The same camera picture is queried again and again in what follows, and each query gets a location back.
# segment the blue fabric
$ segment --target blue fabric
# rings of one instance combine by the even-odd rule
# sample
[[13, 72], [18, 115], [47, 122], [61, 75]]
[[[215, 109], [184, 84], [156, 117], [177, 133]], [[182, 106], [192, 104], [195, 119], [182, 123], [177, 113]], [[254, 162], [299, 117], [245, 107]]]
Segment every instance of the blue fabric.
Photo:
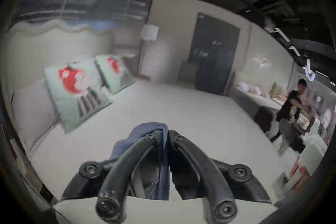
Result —
[[160, 170], [159, 187], [154, 192], [153, 199], [156, 200], [169, 200], [169, 188], [170, 188], [170, 172], [168, 162], [168, 127], [164, 123], [149, 122], [143, 123], [135, 127], [130, 133], [129, 137], [124, 140], [120, 140], [115, 143], [110, 159], [120, 157], [126, 150], [128, 150], [135, 142], [151, 134], [156, 130], [163, 131], [163, 157], [162, 166]]

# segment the black hair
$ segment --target black hair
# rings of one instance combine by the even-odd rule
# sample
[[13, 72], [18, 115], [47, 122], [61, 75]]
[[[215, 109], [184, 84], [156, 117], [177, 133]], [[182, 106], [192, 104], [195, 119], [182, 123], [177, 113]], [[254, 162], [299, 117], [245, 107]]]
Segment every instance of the black hair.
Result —
[[300, 84], [302, 84], [302, 85], [304, 85], [305, 87], [307, 87], [307, 82], [306, 82], [304, 79], [300, 79], [300, 80], [299, 80], [298, 85], [300, 85]]

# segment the man's arm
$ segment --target man's arm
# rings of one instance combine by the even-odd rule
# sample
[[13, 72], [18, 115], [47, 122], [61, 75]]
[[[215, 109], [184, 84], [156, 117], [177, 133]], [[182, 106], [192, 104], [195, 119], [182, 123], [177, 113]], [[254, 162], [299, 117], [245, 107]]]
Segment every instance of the man's arm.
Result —
[[306, 105], [300, 104], [298, 100], [290, 99], [289, 102], [291, 103], [291, 105], [295, 105], [297, 108], [302, 109], [306, 111], [307, 113], [310, 112], [310, 108]]

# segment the pillow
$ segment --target pillow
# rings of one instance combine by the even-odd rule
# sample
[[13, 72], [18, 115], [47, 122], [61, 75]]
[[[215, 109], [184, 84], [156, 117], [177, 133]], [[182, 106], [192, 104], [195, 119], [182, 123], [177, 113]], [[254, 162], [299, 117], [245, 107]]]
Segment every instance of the pillow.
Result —
[[93, 59], [47, 67], [44, 73], [67, 133], [112, 103]]
[[282, 95], [276, 95], [276, 96], [275, 96], [275, 99], [278, 99], [278, 100], [280, 100], [280, 101], [282, 101], [282, 102], [286, 102], [286, 101], [287, 101], [287, 98], [284, 97], [284, 96], [282, 96]]
[[57, 121], [57, 112], [44, 79], [21, 90], [15, 90], [12, 108], [19, 127], [19, 138], [29, 158], [33, 154], [31, 151], [38, 138], [48, 133]]
[[257, 96], [261, 96], [262, 92], [260, 90], [260, 88], [258, 86], [254, 86], [254, 85], [249, 85], [249, 91], [250, 94], [254, 94]]
[[283, 106], [284, 103], [285, 103], [285, 102], [282, 102], [282, 101], [280, 101], [279, 99], [277, 99], [277, 98], [275, 98], [275, 97], [272, 97], [272, 100], [275, 101], [275, 103], [277, 103], [277, 104], [279, 104], [279, 105], [281, 105], [281, 106]]
[[260, 88], [258, 86], [255, 86], [254, 89], [255, 89], [255, 94], [261, 96], [262, 92]]
[[121, 56], [97, 55], [95, 61], [102, 78], [113, 94], [135, 82]]
[[237, 88], [239, 88], [239, 89], [241, 89], [245, 92], [249, 92], [249, 90], [250, 90], [250, 86], [248, 84], [244, 83], [244, 82], [239, 82], [237, 84]]

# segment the blue cloth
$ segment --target blue cloth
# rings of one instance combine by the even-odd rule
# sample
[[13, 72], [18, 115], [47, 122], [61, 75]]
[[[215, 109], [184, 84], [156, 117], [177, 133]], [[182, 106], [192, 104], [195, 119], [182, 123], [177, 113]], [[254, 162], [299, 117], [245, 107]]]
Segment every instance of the blue cloth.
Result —
[[153, 199], [156, 200], [169, 200], [169, 188], [170, 188], [170, 172], [168, 162], [168, 127], [164, 123], [149, 122], [143, 123], [135, 127], [130, 133], [129, 137], [124, 140], [120, 140], [115, 143], [110, 159], [120, 157], [126, 150], [128, 150], [135, 142], [151, 134], [156, 130], [163, 131], [163, 156], [162, 166], [160, 170], [159, 187], [154, 192]]

